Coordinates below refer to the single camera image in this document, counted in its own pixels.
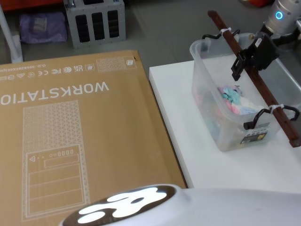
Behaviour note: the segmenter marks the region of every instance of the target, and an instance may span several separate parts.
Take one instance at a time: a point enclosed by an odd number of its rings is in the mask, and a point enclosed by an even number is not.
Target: gray floor
[[[139,50],[144,69],[192,60],[191,43],[205,34],[218,33],[207,16],[208,10],[216,10],[232,29],[241,32],[256,32],[270,7],[247,7],[238,0],[131,0],[126,7],[127,40],[100,45],[96,48],[73,49],[71,40],[67,43],[22,45],[25,61],[99,53],[123,49]],[[18,28],[15,14],[7,15],[12,31]],[[4,49],[0,36],[0,49]],[[301,49],[283,54],[280,59],[301,83]],[[9,63],[7,54],[1,51],[0,64]],[[301,131],[301,119],[298,120]]]

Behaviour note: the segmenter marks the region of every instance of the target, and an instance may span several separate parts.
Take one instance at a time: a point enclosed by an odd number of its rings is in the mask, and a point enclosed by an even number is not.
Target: purple bag
[[[45,43],[67,41],[65,16],[61,12],[20,16],[21,41]]]

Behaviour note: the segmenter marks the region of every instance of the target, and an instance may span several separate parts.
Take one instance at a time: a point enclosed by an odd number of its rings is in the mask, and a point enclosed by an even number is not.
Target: cardboard box
[[[184,187],[136,51],[0,65],[0,225],[57,226],[136,187]]]

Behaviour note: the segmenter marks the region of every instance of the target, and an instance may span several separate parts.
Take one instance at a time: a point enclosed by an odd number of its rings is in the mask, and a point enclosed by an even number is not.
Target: plastic storage bin
[[[252,43],[249,35],[245,33],[235,36],[242,49]],[[194,58],[192,93],[218,148],[227,151],[272,141],[280,130],[272,114],[264,113],[254,129],[245,130],[244,122],[253,121],[256,113],[233,113],[218,90],[218,87],[225,85],[238,85],[243,96],[253,104],[268,108],[245,71],[238,81],[234,81],[231,67],[236,56],[226,40],[223,37],[217,40],[198,40],[191,45],[190,52]],[[280,104],[294,106],[300,110],[301,87],[279,59],[259,74]],[[289,118],[294,116],[291,111],[285,110],[285,113]]]

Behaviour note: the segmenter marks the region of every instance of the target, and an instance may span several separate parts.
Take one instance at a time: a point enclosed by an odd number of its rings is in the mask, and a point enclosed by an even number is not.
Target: blue indicator light
[[[283,13],[278,11],[278,12],[276,12],[275,16],[276,16],[277,20],[281,20],[283,18]]]

